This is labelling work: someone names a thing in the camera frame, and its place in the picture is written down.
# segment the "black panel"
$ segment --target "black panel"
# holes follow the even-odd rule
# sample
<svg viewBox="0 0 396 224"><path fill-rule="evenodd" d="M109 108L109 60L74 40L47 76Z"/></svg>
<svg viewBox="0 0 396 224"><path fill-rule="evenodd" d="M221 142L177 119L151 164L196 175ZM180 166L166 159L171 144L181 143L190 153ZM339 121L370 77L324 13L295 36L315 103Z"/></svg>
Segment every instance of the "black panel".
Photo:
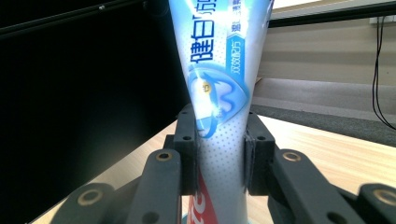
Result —
<svg viewBox="0 0 396 224"><path fill-rule="evenodd" d="M0 28L99 5L106 0L2 0Z"/></svg>
<svg viewBox="0 0 396 224"><path fill-rule="evenodd" d="M33 220L175 120L189 96L161 22L139 4L0 41L2 223Z"/></svg>

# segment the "chinese characters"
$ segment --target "chinese characters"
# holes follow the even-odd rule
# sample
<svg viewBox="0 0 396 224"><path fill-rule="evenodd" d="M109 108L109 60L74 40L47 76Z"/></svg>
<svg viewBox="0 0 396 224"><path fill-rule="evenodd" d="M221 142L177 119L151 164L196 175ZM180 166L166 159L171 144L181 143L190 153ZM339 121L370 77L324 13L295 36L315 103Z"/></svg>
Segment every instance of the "chinese characters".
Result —
<svg viewBox="0 0 396 224"><path fill-rule="evenodd" d="M211 20L216 11L217 0L197 0L196 12L192 15L193 29L191 38L191 62L213 60L213 46L215 36L215 22Z"/></svg>
<svg viewBox="0 0 396 224"><path fill-rule="evenodd" d="M233 17L235 18L231 26L232 32L241 31L241 0L233 0Z"/></svg>

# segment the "toothpaste tube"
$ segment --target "toothpaste tube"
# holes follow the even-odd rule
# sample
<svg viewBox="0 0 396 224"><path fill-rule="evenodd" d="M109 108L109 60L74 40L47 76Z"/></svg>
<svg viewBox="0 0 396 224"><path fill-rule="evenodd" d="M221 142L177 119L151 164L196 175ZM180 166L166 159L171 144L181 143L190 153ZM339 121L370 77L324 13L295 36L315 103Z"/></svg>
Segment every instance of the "toothpaste tube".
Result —
<svg viewBox="0 0 396 224"><path fill-rule="evenodd" d="M170 0L200 135L188 223L248 223L244 134L273 0Z"/></svg>

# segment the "table surface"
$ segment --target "table surface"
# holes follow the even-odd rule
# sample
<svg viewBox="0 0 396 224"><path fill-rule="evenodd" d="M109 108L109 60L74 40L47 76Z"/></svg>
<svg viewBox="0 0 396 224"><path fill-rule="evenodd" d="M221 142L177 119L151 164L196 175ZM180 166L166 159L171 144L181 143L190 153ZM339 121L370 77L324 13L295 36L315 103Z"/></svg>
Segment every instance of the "table surface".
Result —
<svg viewBox="0 0 396 224"><path fill-rule="evenodd" d="M308 128L259 116L279 148L303 152L334 185L358 193L361 184L383 183L396 187L396 147ZM118 189L142 174L148 155L163 147L167 134L173 134L177 122L150 138L90 183L107 183ZM188 196L182 197L182 214L187 212ZM33 221L50 223L63 201ZM247 196L248 218L252 224L273 223L267 197Z"/></svg>

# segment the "white wall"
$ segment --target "white wall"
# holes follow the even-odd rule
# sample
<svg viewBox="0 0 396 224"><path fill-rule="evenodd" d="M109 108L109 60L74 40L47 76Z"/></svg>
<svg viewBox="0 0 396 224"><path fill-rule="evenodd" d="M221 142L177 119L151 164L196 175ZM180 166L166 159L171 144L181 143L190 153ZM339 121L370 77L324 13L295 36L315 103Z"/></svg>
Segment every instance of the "white wall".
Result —
<svg viewBox="0 0 396 224"><path fill-rule="evenodd" d="M375 50L369 19L269 29L253 104L378 120ZM381 108L396 122L396 25L384 28L379 71Z"/></svg>
<svg viewBox="0 0 396 224"><path fill-rule="evenodd" d="M395 0L275 0L271 19L318 14L352 7L396 2Z"/></svg>

